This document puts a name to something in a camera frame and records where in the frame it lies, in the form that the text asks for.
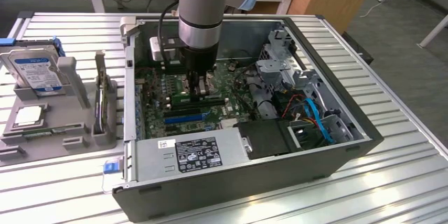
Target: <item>hard drive label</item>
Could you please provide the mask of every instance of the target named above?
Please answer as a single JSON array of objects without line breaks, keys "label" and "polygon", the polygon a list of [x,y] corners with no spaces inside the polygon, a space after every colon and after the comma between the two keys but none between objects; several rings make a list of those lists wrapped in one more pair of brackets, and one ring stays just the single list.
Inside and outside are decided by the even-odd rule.
[{"label": "hard drive label", "polygon": [[41,92],[60,90],[62,87],[56,72],[50,71],[46,58],[16,59],[16,69],[29,86]]},{"label": "hard drive label", "polygon": [[176,143],[176,154],[181,173],[222,165],[213,137]]}]

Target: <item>motherboard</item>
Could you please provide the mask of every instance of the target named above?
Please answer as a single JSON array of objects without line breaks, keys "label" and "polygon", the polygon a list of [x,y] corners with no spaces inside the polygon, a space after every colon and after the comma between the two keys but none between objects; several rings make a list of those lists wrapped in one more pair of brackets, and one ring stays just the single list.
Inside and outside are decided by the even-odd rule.
[{"label": "motherboard", "polygon": [[140,139],[233,127],[258,116],[245,79],[234,81],[242,64],[221,60],[206,73],[208,95],[190,102],[185,74],[161,67],[136,68],[136,120]]}]

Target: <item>hard drive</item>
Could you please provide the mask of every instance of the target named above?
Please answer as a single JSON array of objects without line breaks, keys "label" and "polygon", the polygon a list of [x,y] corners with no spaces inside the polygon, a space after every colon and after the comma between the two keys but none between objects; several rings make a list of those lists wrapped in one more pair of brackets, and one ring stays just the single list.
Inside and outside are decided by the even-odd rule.
[{"label": "hard drive", "polygon": [[58,72],[57,58],[64,56],[54,40],[14,41],[0,46],[0,59],[20,88],[32,88],[37,96],[64,94],[66,77]]}]

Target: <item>circuit board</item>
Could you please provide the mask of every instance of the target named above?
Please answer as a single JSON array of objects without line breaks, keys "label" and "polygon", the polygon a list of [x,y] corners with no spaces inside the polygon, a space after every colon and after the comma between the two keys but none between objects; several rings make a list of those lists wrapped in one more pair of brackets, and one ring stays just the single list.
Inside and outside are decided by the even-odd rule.
[{"label": "circuit board", "polygon": [[137,117],[144,121],[144,125],[140,128],[145,133],[144,138],[216,130],[220,128],[221,120],[236,119],[237,122],[245,122],[249,121],[250,116],[256,116],[253,113],[257,112],[248,112],[246,110],[246,105],[252,106],[253,104],[249,90],[244,89],[244,87],[234,89],[240,99],[245,102],[245,107],[233,93],[233,80],[242,71],[242,69],[236,67],[234,61],[216,63],[214,71],[206,73],[209,95],[204,97],[204,100],[213,99],[213,101],[220,101],[218,105],[193,108],[197,112],[200,111],[197,114],[198,120],[180,123],[173,122],[176,122],[176,119],[181,119],[181,116],[172,116],[166,119],[166,114],[173,111],[174,104],[189,102],[185,75],[168,75],[157,67],[136,68],[136,87],[141,92],[138,100],[142,107],[142,115]]}]

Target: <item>metal table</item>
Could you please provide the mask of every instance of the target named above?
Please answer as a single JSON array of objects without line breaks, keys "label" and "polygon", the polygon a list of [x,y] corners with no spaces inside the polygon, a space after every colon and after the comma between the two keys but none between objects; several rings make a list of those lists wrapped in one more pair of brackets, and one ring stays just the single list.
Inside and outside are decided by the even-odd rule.
[{"label": "metal table", "polygon": [[[36,13],[32,18],[17,19],[9,35],[18,39],[57,35],[66,55],[78,60],[85,81],[94,77],[93,51],[105,50],[106,71],[122,87],[121,15]],[[292,19],[384,135],[384,142],[329,178],[146,223],[448,221],[446,149],[326,21],[302,15]],[[0,82],[4,123],[14,99],[13,79],[4,69]],[[122,88],[118,97],[122,99]],[[122,116],[122,100],[118,108]],[[117,124],[122,131],[121,118]],[[0,223],[128,223],[112,196],[101,190],[101,165],[121,153],[118,145],[113,150],[1,167]]]}]

